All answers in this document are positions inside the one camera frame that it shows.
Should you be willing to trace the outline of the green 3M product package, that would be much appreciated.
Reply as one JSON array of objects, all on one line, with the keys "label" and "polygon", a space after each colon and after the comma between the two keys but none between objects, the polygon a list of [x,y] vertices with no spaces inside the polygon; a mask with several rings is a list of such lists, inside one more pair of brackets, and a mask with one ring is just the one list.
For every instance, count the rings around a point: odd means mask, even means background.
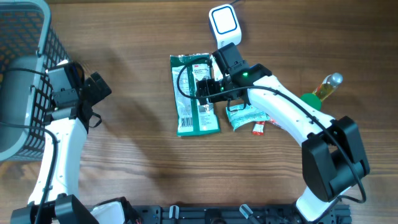
[{"label": "green 3M product package", "polygon": [[183,96],[194,95],[197,90],[196,82],[211,78],[209,60],[209,54],[170,56],[178,136],[200,136],[220,132],[213,103],[200,105],[198,100]]}]

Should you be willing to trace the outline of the teal packet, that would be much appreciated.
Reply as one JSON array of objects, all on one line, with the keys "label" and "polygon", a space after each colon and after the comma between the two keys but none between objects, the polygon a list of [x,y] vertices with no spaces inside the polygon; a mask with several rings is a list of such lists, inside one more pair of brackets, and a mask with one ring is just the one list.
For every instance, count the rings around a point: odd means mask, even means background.
[{"label": "teal packet", "polygon": [[244,104],[226,107],[226,115],[234,131],[251,122],[270,120],[270,116],[262,110],[249,105],[244,107]]}]

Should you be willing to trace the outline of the red stick sachet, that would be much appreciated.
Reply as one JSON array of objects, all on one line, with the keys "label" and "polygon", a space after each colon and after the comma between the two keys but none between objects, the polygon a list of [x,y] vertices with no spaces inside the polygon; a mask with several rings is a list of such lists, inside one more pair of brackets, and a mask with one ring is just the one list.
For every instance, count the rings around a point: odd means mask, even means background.
[{"label": "red stick sachet", "polygon": [[264,135],[264,126],[265,126],[264,121],[256,121],[254,123],[254,127],[252,130],[253,135],[263,136]]}]

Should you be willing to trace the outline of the orange small carton box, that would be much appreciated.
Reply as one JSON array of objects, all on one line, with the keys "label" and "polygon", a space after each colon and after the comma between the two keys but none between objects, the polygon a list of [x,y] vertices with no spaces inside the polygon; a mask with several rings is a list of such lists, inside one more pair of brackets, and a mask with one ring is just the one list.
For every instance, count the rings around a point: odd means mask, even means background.
[{"label": "orange small carton box", "polygon": [[274,120],[274,119],[272,119],[272,118],[270,118],[270,119],[268,120],[268,122],[269,122],[270,124],[273,124],[274,126],[277,126],[277,127],[280,128],[280,129],[284,129],[276,120]]}]

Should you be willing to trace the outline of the small yellow oil bottle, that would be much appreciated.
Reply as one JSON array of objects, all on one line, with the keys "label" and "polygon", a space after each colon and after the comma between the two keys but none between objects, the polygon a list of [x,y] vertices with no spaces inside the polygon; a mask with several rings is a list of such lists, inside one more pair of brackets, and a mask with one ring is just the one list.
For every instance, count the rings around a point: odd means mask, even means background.
[{"label": "small yellow oil bottle", "polygon": [[333,73],[328,75],[323,82],[313,91],[320,101],[328,98],[341,84],[343,83],[343,76],[340,73]]}]

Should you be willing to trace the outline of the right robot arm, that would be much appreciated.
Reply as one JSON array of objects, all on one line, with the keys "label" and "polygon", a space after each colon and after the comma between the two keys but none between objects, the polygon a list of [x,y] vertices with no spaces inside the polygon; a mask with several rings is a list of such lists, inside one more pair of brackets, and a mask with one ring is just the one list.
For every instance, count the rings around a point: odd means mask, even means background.
[{"label": "right robot arm", "polygon": [[358,125],[351,118],[335,119],[312,108],[268,68],[260,63],[250,66],[234,43],[213,52],[210,60],[222,77],[197,81],[201,104],[240,98],[275,119],[301,147],[307,187],[294,203],[292,223],[318,223],[355,185],[361,192],[357,203],[366,201],[361,180],[370,166]]}]

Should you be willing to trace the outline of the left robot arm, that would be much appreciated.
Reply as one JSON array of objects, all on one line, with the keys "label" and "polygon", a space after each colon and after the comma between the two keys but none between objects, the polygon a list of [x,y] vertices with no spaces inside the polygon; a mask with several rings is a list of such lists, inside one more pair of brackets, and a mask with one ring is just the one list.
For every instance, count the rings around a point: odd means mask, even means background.
[{"label": "left robot arm", "polygon": [[41,128],[44,155],[28,204],[12,212],[11,223],[97,223],[78,199],[78,176],[92,107],[112,90],[97,72],[86,78],[77,62],[63,61],[44,76],[53,88]]}]

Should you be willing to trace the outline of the white barcode scanner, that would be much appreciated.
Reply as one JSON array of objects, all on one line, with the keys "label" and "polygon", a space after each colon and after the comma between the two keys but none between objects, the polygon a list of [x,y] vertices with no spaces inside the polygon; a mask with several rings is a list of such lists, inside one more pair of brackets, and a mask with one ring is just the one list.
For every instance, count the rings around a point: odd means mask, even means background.
[{"label": "white barcode scanner", "polygon": [[231,4],[224,4],[212,8],[208,13],[210,30],[215,38],[217,49],[230,43],[239,45],[242,31]]}]

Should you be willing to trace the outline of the grey plastic shopping basket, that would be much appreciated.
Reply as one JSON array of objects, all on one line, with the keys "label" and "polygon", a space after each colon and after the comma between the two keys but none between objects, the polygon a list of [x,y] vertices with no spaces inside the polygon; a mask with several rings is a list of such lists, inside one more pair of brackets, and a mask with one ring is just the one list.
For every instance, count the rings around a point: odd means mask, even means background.
[{"label": "grey plastic shopping basket", "polygon": [[1,160],[42,158],[52,92],[43,73],[69,58],[45,1],[1,1]]}]

